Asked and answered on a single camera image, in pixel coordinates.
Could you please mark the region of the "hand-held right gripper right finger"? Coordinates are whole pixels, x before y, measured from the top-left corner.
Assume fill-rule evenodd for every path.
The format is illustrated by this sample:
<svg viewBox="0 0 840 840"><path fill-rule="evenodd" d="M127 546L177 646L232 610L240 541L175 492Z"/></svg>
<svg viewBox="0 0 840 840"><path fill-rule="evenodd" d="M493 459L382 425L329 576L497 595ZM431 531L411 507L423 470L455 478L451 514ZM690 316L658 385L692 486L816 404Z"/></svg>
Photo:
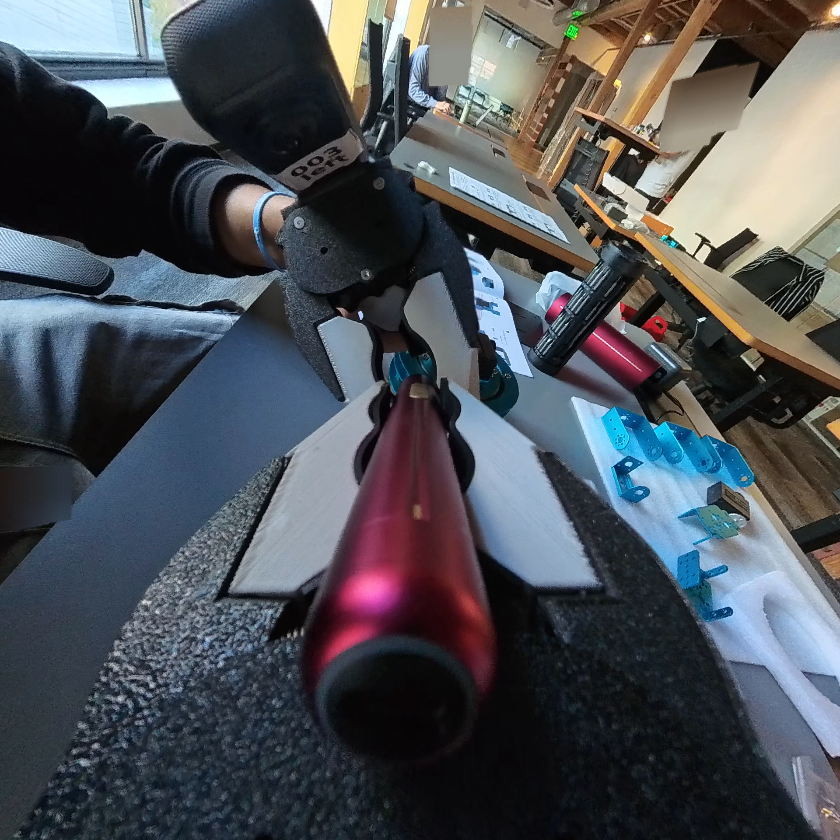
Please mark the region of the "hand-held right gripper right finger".
<svg viewBox="0 0 840 840"><path fill-rule="evenodd" d="M540 592L600 592L535 444L459 384L455 428L475 460L465 494L478 548Z"/></svg>

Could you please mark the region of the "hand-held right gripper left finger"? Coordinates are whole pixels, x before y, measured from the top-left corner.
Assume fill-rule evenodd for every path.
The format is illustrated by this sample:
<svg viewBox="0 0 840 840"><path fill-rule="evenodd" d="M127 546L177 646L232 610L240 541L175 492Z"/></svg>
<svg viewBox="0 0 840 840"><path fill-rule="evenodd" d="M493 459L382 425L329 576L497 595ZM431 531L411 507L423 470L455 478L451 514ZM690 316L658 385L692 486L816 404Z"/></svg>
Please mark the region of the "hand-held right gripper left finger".
<svg viewBox="0 0 840 840"><path fill-rule="evenodd" d="M356 451L373 430L370 406L384 385L369 387L289 452L231 596L293 596L329 565L358 493Z"/></svg>

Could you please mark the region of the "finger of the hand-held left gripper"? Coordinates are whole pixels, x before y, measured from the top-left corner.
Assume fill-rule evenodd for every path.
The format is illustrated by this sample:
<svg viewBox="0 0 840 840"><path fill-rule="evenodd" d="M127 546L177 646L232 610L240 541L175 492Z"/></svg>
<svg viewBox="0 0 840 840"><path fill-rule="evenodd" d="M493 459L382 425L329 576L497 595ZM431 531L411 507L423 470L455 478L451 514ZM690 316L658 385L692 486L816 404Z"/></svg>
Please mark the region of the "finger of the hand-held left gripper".
<svg viewBox="0 0 840 840"><path fill-rule="evenodd" d="M322 346L340 388L350 403L376 382L382 382L382 352L376 336L362 321L336 316L317 327Z"/></svg>
<svg viewBox="0 0 840 840"><path fill-rule="evenodd" d="M418 280L403 304L409 330L425 343L436 378L463 389L479 389L478 349L472 347L456 313L442 272Z"/></svg>

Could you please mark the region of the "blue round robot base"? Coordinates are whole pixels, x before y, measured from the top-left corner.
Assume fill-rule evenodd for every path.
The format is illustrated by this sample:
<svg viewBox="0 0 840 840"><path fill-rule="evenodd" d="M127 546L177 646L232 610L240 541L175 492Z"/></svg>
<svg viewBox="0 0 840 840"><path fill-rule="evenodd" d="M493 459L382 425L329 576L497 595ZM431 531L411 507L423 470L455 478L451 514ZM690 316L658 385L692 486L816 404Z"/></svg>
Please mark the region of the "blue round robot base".
<svg viewBox="0 0 840 840"><path fill-rule="evenodd" d="M479 353L479 399L500 417L507 415L519 397L516 375L509 358L495 342L488 353ZM410 375L424 375L436 379L436 365L429 353L412 355L408 351L393 354L388 367L387 381L396 394Z"/></svg>

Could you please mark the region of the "red electric screwdriver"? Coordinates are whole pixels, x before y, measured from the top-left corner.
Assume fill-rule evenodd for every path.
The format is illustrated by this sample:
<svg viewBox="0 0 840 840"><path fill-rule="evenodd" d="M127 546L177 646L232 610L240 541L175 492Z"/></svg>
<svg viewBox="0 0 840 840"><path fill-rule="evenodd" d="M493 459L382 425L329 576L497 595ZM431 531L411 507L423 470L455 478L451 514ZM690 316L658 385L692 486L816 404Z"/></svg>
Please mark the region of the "red electric screwdriver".
<svg viewBox="0 0 840 840"><path fill-rule="evenodd" d="M353 753L388 763L454 751L496 669L445 396L417 374L400 385L305 625L314 717Z"/></svg>

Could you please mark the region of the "wooden standing desk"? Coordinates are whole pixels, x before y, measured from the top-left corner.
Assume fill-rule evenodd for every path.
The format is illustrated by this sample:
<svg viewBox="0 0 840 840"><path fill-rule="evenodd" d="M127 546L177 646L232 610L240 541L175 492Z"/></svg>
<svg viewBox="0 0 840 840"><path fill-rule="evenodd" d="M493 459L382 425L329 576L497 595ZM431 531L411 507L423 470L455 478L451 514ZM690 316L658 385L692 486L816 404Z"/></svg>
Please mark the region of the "wooden standing desk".
<svg viewBox="0 0 840 840"><path fill-rule="evenodd" d="M649 162L659 155L659 148L656 145L618 122L580 107L575 107L573 114L575 128L580 129L584 134L591 135L594 143L608 139L620 143L623 148L618 154L619 157L635 151L641 161Z"/></svg>

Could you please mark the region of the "person's left hand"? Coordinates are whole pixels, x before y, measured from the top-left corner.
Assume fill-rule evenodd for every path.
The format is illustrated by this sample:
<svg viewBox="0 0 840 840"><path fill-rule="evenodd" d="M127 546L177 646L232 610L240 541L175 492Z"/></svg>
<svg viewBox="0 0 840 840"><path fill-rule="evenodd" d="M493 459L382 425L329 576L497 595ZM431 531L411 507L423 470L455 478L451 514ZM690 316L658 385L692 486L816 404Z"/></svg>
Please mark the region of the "person's left hand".
<svg viewBox="0 0 840 840"><path fill-rule="evenodd" d="M263 196L260 201L260 252L269 266L275 270L284 270L287 264L281 247L280 232L286 220L285 212L295 206L297 199L280 192L271 192Z"/></svg>

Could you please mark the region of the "white foam sheet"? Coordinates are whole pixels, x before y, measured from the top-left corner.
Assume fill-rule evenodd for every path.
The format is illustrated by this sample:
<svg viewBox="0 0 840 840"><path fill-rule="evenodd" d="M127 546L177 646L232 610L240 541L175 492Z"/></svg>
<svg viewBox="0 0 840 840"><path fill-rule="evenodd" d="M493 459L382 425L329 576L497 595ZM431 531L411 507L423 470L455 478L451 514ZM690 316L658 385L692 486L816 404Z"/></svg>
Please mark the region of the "white foam sheet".
<svg viewBox="0 0 840 840"><path fill-rule="evenodd" d="M727 565L728 572L712 579L710 588L713 607L732 606L733 615L705 624L724 658L752 665L763 663L740 638L740 612L732 603L731 593L760 576L781 572L799 592L803 603L788 606L778 598L768 597L765 608L769 624L784 650L804 671L838 676L838 616L752 491L745 493L751 519L738 536L696 544L707 532L697 518L681 519L679 515L706 503L710 480L693 470L686 460L671 465L664 458L645 459L631 437L626 451L641 462L631 473L631 481L647 487L649 494L639 502L619 497L612 468L625 454L614 448L603 425L607 408L580 397L573 397L571 404L608 499L668 570L675 574L678 557L691 550L699 551L704 570Z"/></svg>

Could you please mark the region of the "group of blue metal brackets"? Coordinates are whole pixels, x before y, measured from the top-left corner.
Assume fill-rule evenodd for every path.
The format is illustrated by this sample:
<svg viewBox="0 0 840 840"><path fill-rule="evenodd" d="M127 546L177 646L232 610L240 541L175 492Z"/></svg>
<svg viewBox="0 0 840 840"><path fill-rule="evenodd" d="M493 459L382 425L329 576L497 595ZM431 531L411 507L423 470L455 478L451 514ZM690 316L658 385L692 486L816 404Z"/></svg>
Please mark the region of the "group of blue metal brackets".
<svg viewBox="0 0 840 840"><path fill-rule="evenodd" d="M618 497L633 504L643 503L650 496L651 490L648 486L634 484L632 473L643 462L630 455L627 447L633 438L649 460L657 460L665 454L663 445L659 443L658 436L645 417L617 406L609 409L602 416L602 424L611 444L623 453L623 456L611 467ZM701 527L704 535L694 542L694 546L711 539L736 537L746 522L740 514L725 511L718 505L693 507L679 514L677 519L692 520ZM709 583L711 578L728 572L726 564L703 570L700 567L699 551L692 549L677 557L675 569L676 582L705 622L721 621L733 615L731 607L713 605Z"/></svg>

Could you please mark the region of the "blue wristband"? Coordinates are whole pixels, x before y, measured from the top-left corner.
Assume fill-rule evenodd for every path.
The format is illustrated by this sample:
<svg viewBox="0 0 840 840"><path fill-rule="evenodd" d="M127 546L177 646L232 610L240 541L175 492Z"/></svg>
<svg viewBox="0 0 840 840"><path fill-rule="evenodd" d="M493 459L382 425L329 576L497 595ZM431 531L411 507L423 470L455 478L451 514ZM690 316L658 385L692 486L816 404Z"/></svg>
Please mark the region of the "blue wristband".
<svg viewBox="0 0 840 840"><path fill-rule="evenodd" d="M254 207L254 211L253 211L253 215L252 215L252 228L253 228L253 233L254 233L254 237L255 237L255 243L257 245L257 248L259 249L259 252L260 252L260 247L259 246L261 245L261 243L259 242L259 206L261 205L260 199L268 193L274 193L274 192L265 192L263 195L261 195L261 196L259 196L259 198L257 198L256 204L255 204L255 207ZM285 212L285 218L286 218L285 222L287 221L287 216L289 215L289 213L294 211L296 208L297 208L297 202L296 202L294 207L289 208ZM280 242L281 242L281 247L282 247L282 240L281 240L282 233L281 232L280 232Z"/></svg>

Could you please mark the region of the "black servo motor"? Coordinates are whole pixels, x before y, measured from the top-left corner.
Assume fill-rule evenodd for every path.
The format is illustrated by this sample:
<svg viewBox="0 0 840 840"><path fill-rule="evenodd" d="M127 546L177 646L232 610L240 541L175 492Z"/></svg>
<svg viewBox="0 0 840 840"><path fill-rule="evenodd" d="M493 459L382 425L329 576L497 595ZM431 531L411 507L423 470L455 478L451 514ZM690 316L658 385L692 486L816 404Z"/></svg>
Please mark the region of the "black servo motor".
<svg viewBox="0 0 840 840"><path fill-rule="evenodd" d="M747 497L723 481L718 481L707 488L707 504L733 517L741 517L744 521L751 519L750 503Z"/></svg>

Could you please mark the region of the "grey power adapter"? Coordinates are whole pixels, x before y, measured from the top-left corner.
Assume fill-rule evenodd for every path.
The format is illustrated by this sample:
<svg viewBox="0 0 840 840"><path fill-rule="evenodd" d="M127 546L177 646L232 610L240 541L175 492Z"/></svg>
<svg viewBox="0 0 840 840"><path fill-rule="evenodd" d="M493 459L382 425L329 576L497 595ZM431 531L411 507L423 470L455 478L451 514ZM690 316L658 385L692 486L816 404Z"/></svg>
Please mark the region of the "grey power adapter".
<svg viewBox="0 0 840 840"><path fill-rule="evenodd" d="M651 342L644 351L656 364L656 370L644 382L651 393L668 392L692 372L690 364L664 343Z"/></svg>

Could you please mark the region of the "white foam insert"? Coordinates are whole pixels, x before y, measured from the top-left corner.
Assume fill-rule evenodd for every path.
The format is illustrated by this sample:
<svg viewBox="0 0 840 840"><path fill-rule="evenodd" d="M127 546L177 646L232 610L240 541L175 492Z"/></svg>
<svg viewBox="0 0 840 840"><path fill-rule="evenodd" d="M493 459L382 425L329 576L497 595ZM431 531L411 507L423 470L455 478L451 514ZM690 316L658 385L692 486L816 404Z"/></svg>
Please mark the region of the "white foam insert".
<svg viewBox="0 0 840 840"><path fill-rule="evenodd" d="M765 667L832 757L839 755L838 702L806 674L838 678L838 618L828 617L781 571L741 584L726 594L731 616L709 625L731 662Z"/></svg>

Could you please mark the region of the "bag of dark hardware parts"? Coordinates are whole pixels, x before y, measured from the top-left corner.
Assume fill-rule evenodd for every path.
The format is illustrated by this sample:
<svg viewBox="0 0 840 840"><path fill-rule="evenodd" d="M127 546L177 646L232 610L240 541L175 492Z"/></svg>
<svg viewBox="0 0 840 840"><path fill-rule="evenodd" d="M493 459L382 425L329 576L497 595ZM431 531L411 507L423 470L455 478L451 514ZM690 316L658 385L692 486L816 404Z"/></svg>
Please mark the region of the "bag of dark hardware parts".
<svg viewBox="0 0 840 840"><path fill-rule="evenodd" d="M794 787L803 816L822 839L839 838L839 788L821 776L811 757L792 760Z"/></svg>

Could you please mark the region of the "wooden support post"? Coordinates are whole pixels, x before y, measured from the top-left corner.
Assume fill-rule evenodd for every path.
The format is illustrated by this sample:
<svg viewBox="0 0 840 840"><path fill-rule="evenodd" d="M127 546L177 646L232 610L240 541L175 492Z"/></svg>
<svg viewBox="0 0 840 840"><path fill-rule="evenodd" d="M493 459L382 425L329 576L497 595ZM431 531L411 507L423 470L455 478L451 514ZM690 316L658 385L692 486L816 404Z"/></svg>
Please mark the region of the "wooden support post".
<svg viewBox="0 0 840 840"><path fill-rule="evenodd" d="M674 73L696 41L708 19L717 10L721 1L699 1L671 46L662 64L648 82L645 90L636 99L623 124L632 128L644 121L661 93L671 81Z"/></svg>
<svg viewBox="0 0 840 840"><path fill-rule="evenodd" d="M647 33L651 22L655 18L655 13L660 5L660 1L646 1L645 5L639 12L639 16L625 38L621 48L618 50L615 59L610 65L602 86L598 91L599 104L595 106L595 110L603 112L606 107L612 102L615 95L615 83L618 80L622 69L625 67L629 57L634 52L640 39Z"/></svg>

